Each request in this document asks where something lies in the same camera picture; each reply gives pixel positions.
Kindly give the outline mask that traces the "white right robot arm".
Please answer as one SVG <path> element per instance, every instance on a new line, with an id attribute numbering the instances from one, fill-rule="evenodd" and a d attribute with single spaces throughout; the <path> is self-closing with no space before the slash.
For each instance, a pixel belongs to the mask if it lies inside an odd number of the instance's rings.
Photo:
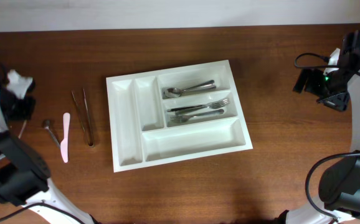
<path id="1" fill-rule="evenodd" d="M 278 223 L 337 223 L 360 219 L 360 71 L 347 82 L 352 106 L 352 140 L 349 153 L 328 156 L 313 165 L 332 159 L 338 162 L 323 173 L 319 195 L 308 198 L 301 208 L 284 211 Z"/>

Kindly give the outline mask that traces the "white plastic knife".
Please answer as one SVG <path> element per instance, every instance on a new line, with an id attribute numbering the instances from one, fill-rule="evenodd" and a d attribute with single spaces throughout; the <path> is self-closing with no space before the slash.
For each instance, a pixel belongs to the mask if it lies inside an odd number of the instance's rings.
<path id="1" fill-rule="evenodd" d="M 69 127 L 70 127 L 70 113 L 64 113 L 63 114 L 64 137 L 60 143 L 60 153 L 64 163 L 68 163 L 69 161 L 69 154 L 68 154 Z"/>

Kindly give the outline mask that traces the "small steel teaspoon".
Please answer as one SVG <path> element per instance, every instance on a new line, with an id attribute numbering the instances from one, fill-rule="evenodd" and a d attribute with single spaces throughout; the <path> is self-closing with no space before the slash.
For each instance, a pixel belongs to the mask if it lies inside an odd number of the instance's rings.
<path id="1" fill-rule="evenodd" d="M 18 134 L 18 138 L 19 138 L 19 139 L 22 137 L 23 132 L 24 132 L 26 126 L 27 126 L 27 120 L 25 120 L 25 121 L 23 122 L 22 126 L 21 126 L 21 130 L 20 130 L 20 132 L 19 132 L 19 134 Z"/>
<path id="2" fill-rule="evenodd" d="M 49 133 L 50 137 L 52 138 L 55 145 L 60 149 L 60 143 L 58 142 L 57 138 L 55 137 L 54 133 L 50 129 L 50 120 L 45 119 L 42 122 L 42 127 Z"/>

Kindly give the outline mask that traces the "steel fork tines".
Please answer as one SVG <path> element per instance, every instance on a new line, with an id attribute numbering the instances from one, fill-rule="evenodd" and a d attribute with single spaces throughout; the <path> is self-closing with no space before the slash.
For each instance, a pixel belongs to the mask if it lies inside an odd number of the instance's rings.
<path id="1" fill-rule="evenodd" d="M 212 110 L 219 109 L 224 106 L 227 106 L 229 103 L 230 103 L 229 98 L 223 98 L 218 101 L 214 101 L 214 102 L 207 103 L 204 105 L 191 106 L 191 107 L 183 108 L 181 110 L 172 109 L 171 112 L 173 111 L 176 116 L 181 116 L 181 115 L 185 115 L 185 114 L 188 114 L 188 113 L 191 113 L 194 111 L 198 111 L 201 109 L 205 109 L 205 108 L 209 108 Z"/>

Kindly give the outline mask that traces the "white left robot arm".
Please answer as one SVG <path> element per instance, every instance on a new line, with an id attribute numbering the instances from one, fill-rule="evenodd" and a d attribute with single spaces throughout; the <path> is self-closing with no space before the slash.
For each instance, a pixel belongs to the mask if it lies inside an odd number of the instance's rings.
<path id="1" fill-rule="evenodd" d="M 14 70 L 9 72 L 8 80 L 8 85 L 0 81 L 0 203 L 32 210 L 49 223 L 96 223 L 55 186 L 43 158 L 11 134 L 2 106 L 23 100 L 34 81 Z"/>

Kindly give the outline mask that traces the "steel fork crossing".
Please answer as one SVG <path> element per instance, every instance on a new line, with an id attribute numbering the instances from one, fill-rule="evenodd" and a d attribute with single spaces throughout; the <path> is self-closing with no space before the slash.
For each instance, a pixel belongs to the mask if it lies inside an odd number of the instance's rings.
<path id="1" fill-rule="evenodd" d="M 172 123 L 185 123 L 193 118 L 200 118 L 200 117 L 204 117 L 204 116 L 215 116 L 215 115 L 224 114 L 224 112 L 225 112 L 224 109 L 218 109 L 218 110 L 190 114 L 190 115 L 185 114 L 185 115 L 180 115 L 180 116 L 171 116 L 169 118 L 169 121 Z"/>

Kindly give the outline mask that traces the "steel kitchen tongs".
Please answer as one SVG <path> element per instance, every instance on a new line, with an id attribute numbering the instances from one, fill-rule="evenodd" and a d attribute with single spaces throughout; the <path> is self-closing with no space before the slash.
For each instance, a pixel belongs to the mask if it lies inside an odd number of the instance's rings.
<path id="1" fill-rule="evenodd" d="M 86 92 L 85 92 L 84 88 L 82 89 L 82 93 L 83 93 L 83 105 L 84 105 L 85 117 L 83 117 L 83 115 L 82 115 L 82 110 L 80 109 L 80 105 L 78 104 L 78 102 L 76 100 L 74 91 L 73 90 L 71 91 L 71 95 L 72 95 L 73 103 L 75 105 L 75 109 L 77 112 L 78 120 L 80 122 L 80 126 L 83 131 L 83 139 L 85 141 L 85 144 L 88 147 L 93 148 L 93 147 L 95 147 L 95 137 L 94 137 L 94 133 L 93 133 L 93 129 L 92 129 L 92 120 L 91 120 L 90 111 L 88 108 L 87 96 L 86 96 Z"/>

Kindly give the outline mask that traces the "steel tablespoon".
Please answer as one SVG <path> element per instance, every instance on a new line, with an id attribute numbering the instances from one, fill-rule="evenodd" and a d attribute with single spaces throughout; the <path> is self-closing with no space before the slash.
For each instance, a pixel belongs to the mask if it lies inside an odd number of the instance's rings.
<path id="1" fill-rule="evenodd" d="M 187 89 L 180 89 L 180 88 L 166 88 L 163 90 L 163 96 L 166 98 L 178 98 L 184 94 L 188 93 L 195 93 L 200 91 L 206 90 L 213 90 L 216 89 L 216 85 L 205 85 L 195 88 L 187 88 Z"/>
<path id="2" fill-rule="evenodd" d="M 215 81 L 214 81 L 214 80 L 209 80 L 209 81 L 207 81 L 207 82 L 200 83 L 200 84 L 197 84 L 197 85 L 194 85 L 194 86 L 190 86 L 190 87 L 187 87 L 187 88 L 195 88 L 195 87 L 200 87 L 200 86 L 205 86 L 205 85 L 216 85 L 216 84 L 215 84 Z"/>

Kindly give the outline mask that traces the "steel fork horizontal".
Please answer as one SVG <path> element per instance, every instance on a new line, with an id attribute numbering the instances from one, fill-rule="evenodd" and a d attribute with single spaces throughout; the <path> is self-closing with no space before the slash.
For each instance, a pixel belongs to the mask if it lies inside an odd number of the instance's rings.
<path id="1" fill-rule="evenodd" d="M 211 108 L 211 109 L 218 109 L 225 105 L 228 105 L 230 101 L 226 98 L 224 101 L 215 101 L 211 103 L 206 103 L 204 105 L 196 105 L 196 106 L 187 106 L 187 107 L 180 107 L 180 108 L 171 108 L 167 109 L 167 112 L 175 112 L 175 111 L 181 111 L 181 110 L 188 110 L 188 109 L 194 109 L 194 108 Z"/>

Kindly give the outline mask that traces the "white plastic cutlery tray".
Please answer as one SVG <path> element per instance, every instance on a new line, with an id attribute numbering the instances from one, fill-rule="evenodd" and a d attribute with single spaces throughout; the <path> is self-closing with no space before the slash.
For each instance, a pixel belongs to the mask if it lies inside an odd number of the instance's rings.
<path id="1" fill-rule="evenodd" d="M 166 98 L 163 89 L 187 88 L 214 80 L 216 89 Z M 252 149 L 252 141 L 228 60 L 135 73 L 106 79 L 113 170 Z M 224 114 L 169 121 L 167 109 L 229 98 Z"/>

